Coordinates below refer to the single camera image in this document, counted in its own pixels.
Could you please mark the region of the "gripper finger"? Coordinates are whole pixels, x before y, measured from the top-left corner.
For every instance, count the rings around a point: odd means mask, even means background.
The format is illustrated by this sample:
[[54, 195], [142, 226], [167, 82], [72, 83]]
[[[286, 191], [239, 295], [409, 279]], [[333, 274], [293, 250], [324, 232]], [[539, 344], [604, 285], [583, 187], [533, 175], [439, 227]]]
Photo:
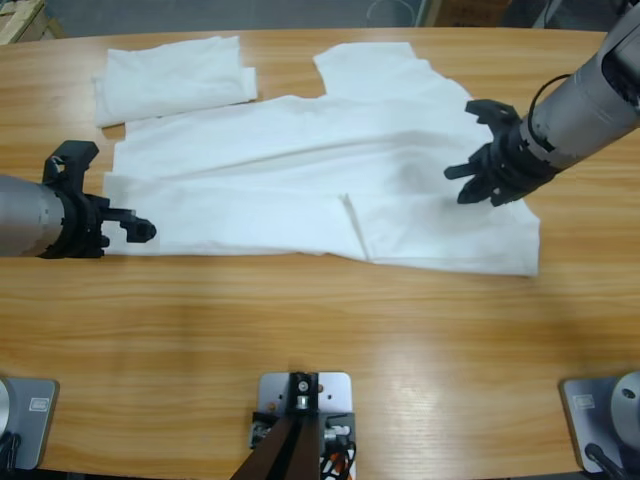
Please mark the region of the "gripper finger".
[[487, 178], [472, 178], [465, 183], [457, 197], [458, 204], [475, 204], [492, 201], [495, 185]]
[[124, 225], [148, 224], [149, 221], [136, 216], [134, 210], [105, 208], [102, 210], [102, 218], [104, 221], [117, 222]]
[[122, 228], [126, 231], [126, 242], [133, 244], [147, 243], [157, 233], [156, 227], [151, 222], [123, 222]]
[[444, 170], [444, 175], [447, 179], [460, 179], [483, 175], [485, 172], [486, 166], [483, 161], [470, 161], [465, 164], [447, 167]]

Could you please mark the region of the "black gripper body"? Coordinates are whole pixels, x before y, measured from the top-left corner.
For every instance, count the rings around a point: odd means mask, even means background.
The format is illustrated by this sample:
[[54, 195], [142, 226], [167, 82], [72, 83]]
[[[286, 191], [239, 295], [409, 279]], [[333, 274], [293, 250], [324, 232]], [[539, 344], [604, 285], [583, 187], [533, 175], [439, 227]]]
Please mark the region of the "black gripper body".
[[96, 259], [105, 255], [109, 239], [102, 234], [103, 214], [110, 206], [106, 198], [87, 194], [55, 192], [63, 206], [58, 238], [39, 255], [42, 259]]
[[494, 137], [470, 158], [483, 161], [486, 172], [473, 178], [490, 179], [494, 185], [490, 203], [497, 207], [523, 198], [550, 182], [558, 170], [536, 158], [522, 138], [520, 126], [514, 125]]

